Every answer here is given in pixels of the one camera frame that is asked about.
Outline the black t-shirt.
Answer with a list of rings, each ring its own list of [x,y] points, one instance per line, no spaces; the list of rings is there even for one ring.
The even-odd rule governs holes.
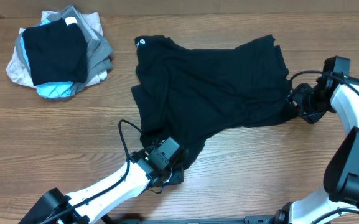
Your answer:
[[[266,35],[234,49],[186,49],[163,35],[134,41],[139,85],[131,92],[141,143],[173,138],[188,169],[208,138],[227,128],[275,126],[297,117],[281,48]]]

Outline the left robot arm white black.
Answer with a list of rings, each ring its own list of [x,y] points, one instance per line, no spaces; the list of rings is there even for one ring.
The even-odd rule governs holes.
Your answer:
[[[133,152],[119,170],[85,189],[66,195],[57,188],[44,193],[19,223],[96,223],[126,200],[151,187],[163,187],[183,157],[181,148]]]

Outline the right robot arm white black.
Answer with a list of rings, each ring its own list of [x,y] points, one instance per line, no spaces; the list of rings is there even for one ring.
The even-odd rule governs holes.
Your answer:
[[[287,203],[266,223],[330,223],[347,213],[359,215],[359,79],[325,72],[315,87],[302,83],[292,89],[289,100],[310,124],[328,111],[337,113],[345,139],[325,170],[323,186]]]

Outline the folded grey shirt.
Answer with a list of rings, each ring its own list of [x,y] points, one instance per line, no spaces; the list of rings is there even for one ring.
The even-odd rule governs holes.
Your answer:
[[[38,26],[57,21],[60,18],[69,20],[74,18],[75,22],[79,25],[81,31],[85,36],[87,42],[87,63],[88,63],[88,75],[86,81],[90,79],[101,70],[104,70],[110,66],[108,62],[109,56],[113,53],[113,48],[106,38],[99,35],[94,29],[92,29],[84,20],[82,14],[79,10],[75,9],[74,6],[69,5],[64,10],[58,11],[43,11],[41,15],[41,22],[38,23]],[[19,50],[19,38],[22,37],[22,33],[25,31],[24,28],[19,29],[19,35],[15,39],[15,46],[18,46]],[[57,98],[57,99],[48,99],[48,100],[67,100],[74,97],[77,93],[81,92],[88,86],[85,86],[85,83],[73,83],[71,87],[72,94],[67,98]]]

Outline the folded light blue shirt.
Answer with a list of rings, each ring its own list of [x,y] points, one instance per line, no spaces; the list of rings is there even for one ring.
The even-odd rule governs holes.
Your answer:
[[[26,48],[24,45],[23,37],[19,38],[20,48],[22,50],[22,56],[26,63],[26,68],[30,73],[29,60],[26,54]],[[71,87],[73,82],[49,82],[36,86],[37,93],[47,99],[67,98],[71,96]]]

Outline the folded black shirt on pile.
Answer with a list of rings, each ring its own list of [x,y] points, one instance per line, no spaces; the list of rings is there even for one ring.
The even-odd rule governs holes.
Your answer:
[[[26,28],[24,48],[35,86],[51,82],[86,81],[87,42],[77,23],[64,18]]]

